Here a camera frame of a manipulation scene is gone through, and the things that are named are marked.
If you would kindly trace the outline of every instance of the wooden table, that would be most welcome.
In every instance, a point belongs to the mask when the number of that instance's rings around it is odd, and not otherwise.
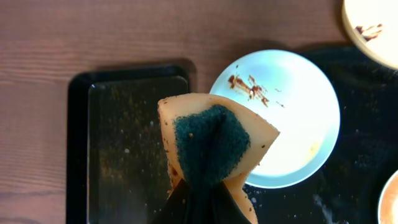
[[[347,42],[335,0],[0,1],[0,223],[65,222],[69,80],[175,61],[208,92],[256,50]]]

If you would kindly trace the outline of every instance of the dark green sponge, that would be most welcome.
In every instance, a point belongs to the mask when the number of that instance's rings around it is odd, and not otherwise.
[[[225,106],[179,117],[174,126],[178,161],[194,191],[219,184],[250,146],[249,134]]]

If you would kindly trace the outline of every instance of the brown wooden surface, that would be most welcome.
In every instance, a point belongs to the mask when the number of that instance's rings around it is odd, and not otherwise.
[[[191,61],[206,92],[233,60],[346,42],[335,0],[0,0],[0,223],[65,222],[68,81]]]

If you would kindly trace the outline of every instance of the round plate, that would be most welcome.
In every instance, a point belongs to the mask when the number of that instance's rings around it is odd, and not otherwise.
[[[398,69],[398,25],[394,0],[345,0],[343,25],[354,44],[369,58]]]
[[[253,110],[280,134],[246,183],[280,188],[311,176],[332,152],[340,109],[323,72],[304,57],[283,50],[262,50],[228,66],[211,94]]]
[[[398,170],[390,177],[381,192],[377,219],[379,224],[398,223]]]

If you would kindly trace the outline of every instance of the black tray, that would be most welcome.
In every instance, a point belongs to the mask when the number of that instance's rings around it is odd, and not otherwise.
[[[91,72],[71,81],[66,223],[145,223],[163,207],[170,181],[157,102],[188,93],[188,86],[176,66]]]
[[[330,158],[307,180],[274,190],[245,185],[259,223],[377,223],[379,195],[398,169],[398,71],[354,47],[302,55],[335,88],[340,133]]]

